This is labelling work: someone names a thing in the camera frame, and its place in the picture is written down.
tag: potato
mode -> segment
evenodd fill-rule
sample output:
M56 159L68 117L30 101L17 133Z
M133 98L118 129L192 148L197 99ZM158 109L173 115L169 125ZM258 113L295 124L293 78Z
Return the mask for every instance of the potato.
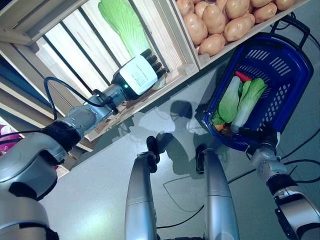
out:
M227 0L216 0L215 5L217 5L218 8L223 12L225 10Z
M212 57L219 53L225 45L226 40L221 34L213 34L200 44L198 54L209 54Z
M176 5L178 6L182 17L195 12L195 5L192 0L177 0Z
M256 18L253 14L251 13L246 13L245 15L243 15L244 17L248 17L251 20L251 25L255 25L256 22Z
M276 6L281 11L290 8L294 3L295 0L275 0Z
M246 35L253 23L254 16L250 13L247 13L245 16L238 17L230 21L224 29L224 38L228 42L233 42L241 39L244 35Z
M210 4L207 3L206 1L201 1L199 3L197 3L194 7L194 13L199 17L202 18L202 14L204 13L204 10L207 6L209 6Z
M208 30L205 22L194 13L188 13L183 17L183 20L193 44L195 46L200 45L201 42L208 36Z
M217 5L217 7L221 10L221 12L224 15L225 24L227 24L229 22L229 18L226 13L226 3L227 3L227 0L216 0L216 2L215 2L215 5Z
M226 15L229 19L242 17L249 9L250 0L227 0L225 4Z
M261 8L272 1L273 0L250 0L252 6L254 6L255 8Z
M207 6L202 15L209 34L221 34L226 26L226 18L216 5Z
M273 2L270 2L268 5L263 7L257 8L253 15L255 17L255 23L259 24L262 22L267 21L268 19L272 18L277 13L277 5Z

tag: lettuce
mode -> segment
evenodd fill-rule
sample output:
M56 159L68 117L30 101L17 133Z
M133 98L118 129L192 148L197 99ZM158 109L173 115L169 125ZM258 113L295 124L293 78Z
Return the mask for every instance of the lettuce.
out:
M101 0L98 8L106 22L120 36L131 57L150 48L139 18L126 0Z
M225 121L219 116L219 113L217 110L214 112L214 115L212 117L212 122L216 125L222 125L225 123Z
M233 132L238 133L239 128L247 122L252 110L267 86L261 78L256 78L244 83L237 114L231 125Z
M240 78L234 76L219 103L218 115L226 123L231 123L237 115L239 103L238 89L240 83Z

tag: label on robotic hand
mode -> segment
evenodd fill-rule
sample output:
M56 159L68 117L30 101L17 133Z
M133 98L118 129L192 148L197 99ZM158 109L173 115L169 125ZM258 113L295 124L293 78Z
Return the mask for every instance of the label on robotic hand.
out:
M119 73L138 95L142 95L158 80L157 74L152 66L141 55L136 56L124 65Z

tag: gray floor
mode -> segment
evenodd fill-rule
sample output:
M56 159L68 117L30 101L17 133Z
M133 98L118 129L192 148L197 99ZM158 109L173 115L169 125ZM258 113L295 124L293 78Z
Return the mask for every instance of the gray floor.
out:
M320 39L320 1L313 0L295 13ZM301 36L289 28L283 34L294 40ZM320 52L310 40L304 51L313 63L314 75L281 136L280 155L290 152L319 128ZM217 142L194 118L199 104L208 100L208 92L212 93L224 68L224 60L228 59L211 65L202 76L197 75L107 132L94 155L86 154L84 159L87 160L59 180L41 203L60 239L124 239L130 172L136 154L146 150L145 140L150 135L158 136L165 150L160 156L158 171L151 176L158 226L183 221L204 203L204 180L195 173L195 147L198 144L206 143L216 150L228 179L252 168L243 152ZM319 143L318 135L286 161L319 160ZM319 172L313 165L300 164L292 176L296 180L312 179ZM273 198L255 173L232 183L230 188L241 239L286 239L274 214ZM303 188L320 208L320 183L303 185ZM160 229L158 234L161 239L202 237L204 227L204 212L201 211L185 224Z

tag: wooden slat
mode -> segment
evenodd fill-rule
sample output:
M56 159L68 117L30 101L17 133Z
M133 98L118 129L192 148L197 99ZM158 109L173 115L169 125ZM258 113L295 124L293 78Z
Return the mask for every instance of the wooden slat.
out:
M81 44L93 62L106 76L108 81L111 82L114 73L119 68L103 44L99 41L94 31L82 17L81 13L76 10L66 17L63 22L72 32L77 41Z
M27 46L16 45L16 47L19 52L11 44L0 42L0 53L34 89L45 99L48 99L44 87L44 77L54 77L53 73ZM54 87L54 89L50 89L52 99L61 114L65 115L71 107L81 104L65 87L56 82L51 85Z
M31 38L24 32L0 26L0 42L28 45Z
M57 25L60 21L69 16L78 7L88 0L64 0L58 7L51 11L48 15L41 19L28 32L28 36L35 42L46 34L50 29Z
M150 0L133 0L133 2L147 25L169 70L177 69L183 64L177 52L180 51L180 48L173 43L156 6Z
M110 50L113 52L116 59L121 65L124 65L131 60L131 57L119 35L115 33L115 31L107 24L106 20L101 15L98 9L99 2L100 0L90 0L86 2L82 8Z
M0 11L0 26L13 28L45 0L13 0Z
M40 129L53 122L51 118L40 113L2 89L0 89L0 108ZM96 142L89 142L87 139L83 139L77 144L77 146L88 152L92 152L95 143Z
M44 4L35 9L30 16L25 17L25 19L21 20L17 25L15 25L14 29L23 32L29 31L34 25L39 23L41 19L58 7L63 1L64 0L45 1Z
M153 0L153 3L157 9L157 12L162 16L162 19L167 28L171 38L175 38L174 45L176 48L180 48L185 59L186 64L196 64L195 58L193 57L193 52L189 47L189 43L185 37L184 31L182 30L179 20L174 12L171 5L171 0Z
M43 102L39 101L35 97L27 94L22 89L12 84L9 80L0 76L0 89L12 95L13 97L21 100L25 104L39 111L40 113L46 115L47 117L53 119L52 110L50 107L45 105Z
M38 51L35 55L50 69L50 71L58 78L69 84L79 93L85 97L91 97L91 93L79 81L79 79L70 71L61 58L54 52L54 50L47 44L47 42L40 38L36 41Z
M107 83L61 25L56 25L46 33L46 36L92 90L99 89L103 91L108 87ZM113 72L110 72L107 76L110 82L112 76Z

